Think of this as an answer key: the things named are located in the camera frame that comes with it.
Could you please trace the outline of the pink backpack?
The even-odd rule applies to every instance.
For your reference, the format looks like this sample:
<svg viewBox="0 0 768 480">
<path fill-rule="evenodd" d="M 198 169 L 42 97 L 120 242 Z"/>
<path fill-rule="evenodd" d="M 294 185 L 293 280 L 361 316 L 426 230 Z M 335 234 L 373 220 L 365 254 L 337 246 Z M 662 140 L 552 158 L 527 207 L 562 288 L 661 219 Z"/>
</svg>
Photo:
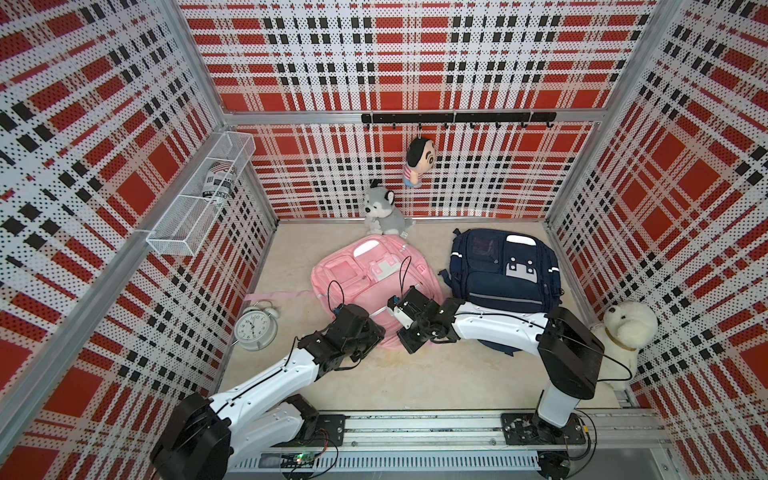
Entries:
<svg viewBox="0 0 768 480">
<path fill-rule="evenodd" d="M 321 260 L 311 271 L 311 288 L 326 314 L 342 303 L 365 309 L 385 328 L 379 346 L 400 350 L 402 324 L 387 309 L 387 301 L 414 286 L 435 301 L 443 301 L 440 281 L 425 257 L 396 235 L 369 235 Z"/>
</svg>

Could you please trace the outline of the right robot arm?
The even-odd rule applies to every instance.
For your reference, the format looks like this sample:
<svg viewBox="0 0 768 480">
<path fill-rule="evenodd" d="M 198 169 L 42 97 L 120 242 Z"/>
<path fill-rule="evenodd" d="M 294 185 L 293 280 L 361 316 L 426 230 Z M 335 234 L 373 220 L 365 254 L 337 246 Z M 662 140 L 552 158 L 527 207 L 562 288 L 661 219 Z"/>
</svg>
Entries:
<svg viewBox="0 0 768 480">
<path fill-rule="evenodd" d="M 548 383 L 534 418 L 553 428 L 565 427 L 579 403 L 594 398 L 604 345 L 566 308 L 516 313 L 457 298 L 438 304 L 414 287 L 391 297 L 387 308 L 402 325 L 397 336 L 410 354 L 427 342 L 478 340 L 537 356 Z"/>
</svg>

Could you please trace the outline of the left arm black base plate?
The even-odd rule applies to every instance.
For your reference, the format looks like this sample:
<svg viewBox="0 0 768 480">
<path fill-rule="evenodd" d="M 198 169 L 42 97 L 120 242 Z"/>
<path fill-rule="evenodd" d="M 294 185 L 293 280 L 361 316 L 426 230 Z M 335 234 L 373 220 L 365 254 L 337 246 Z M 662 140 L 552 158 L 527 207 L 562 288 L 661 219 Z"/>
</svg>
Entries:
<svg viewBox="0 0 768 480">
<path fill-rule="evenodd" d="M 320 414 L 316 419 L 305 422 L 296 437 L 279 447 L 340 447 L 344 443 L 347 417 L 343 414 Z"/>
</svg>

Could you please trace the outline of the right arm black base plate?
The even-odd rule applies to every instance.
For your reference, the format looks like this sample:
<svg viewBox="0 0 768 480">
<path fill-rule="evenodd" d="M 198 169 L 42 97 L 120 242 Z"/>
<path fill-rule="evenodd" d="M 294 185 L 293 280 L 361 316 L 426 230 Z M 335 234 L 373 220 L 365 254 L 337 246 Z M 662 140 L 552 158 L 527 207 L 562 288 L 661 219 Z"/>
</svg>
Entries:
<svg viewBox="0 0 768 480">
<path fill-rule="evenodd" d="M 555 427 L 536 413 L 503 413 L 502 433 L 509 446 L 587 444 L 582 422 L 571 413 L 563 427 Z"/>
</svg>

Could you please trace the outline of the navy blue backpack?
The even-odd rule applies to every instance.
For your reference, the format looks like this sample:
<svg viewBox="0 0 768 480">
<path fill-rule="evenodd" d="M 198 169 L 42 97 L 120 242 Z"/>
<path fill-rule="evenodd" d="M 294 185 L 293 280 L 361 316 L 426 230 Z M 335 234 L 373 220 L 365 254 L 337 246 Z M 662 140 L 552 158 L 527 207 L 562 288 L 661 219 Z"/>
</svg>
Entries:
<svg viewBox="0 0 768 480">
<path fill-rule="evenodd" d="M 561 304 L 556 255 L 537 238 L 495 229 L 454 234 L 449 266 L 438 272 L 454 298 L 517 316 Z"/>
</svg>

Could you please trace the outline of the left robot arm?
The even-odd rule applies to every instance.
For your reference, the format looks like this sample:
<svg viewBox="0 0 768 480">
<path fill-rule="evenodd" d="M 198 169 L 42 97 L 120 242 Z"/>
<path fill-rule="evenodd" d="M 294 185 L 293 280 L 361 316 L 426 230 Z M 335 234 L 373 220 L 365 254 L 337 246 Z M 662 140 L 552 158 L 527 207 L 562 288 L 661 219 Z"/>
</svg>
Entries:
<svg viewBox="0 0 768 480">
<path fill-rule="evenodd" d="M 283 359 L 250 380 L 211 397 L 186 396 L 150 453 L 154 478 L 221 479 L 249 456 L 298 438 L 317 418 L 299 390 L 346 359 L 361 361 L 385 333 L 362 307 L 342 305 L 327 327 L 295 340 Z"/>
</svg>

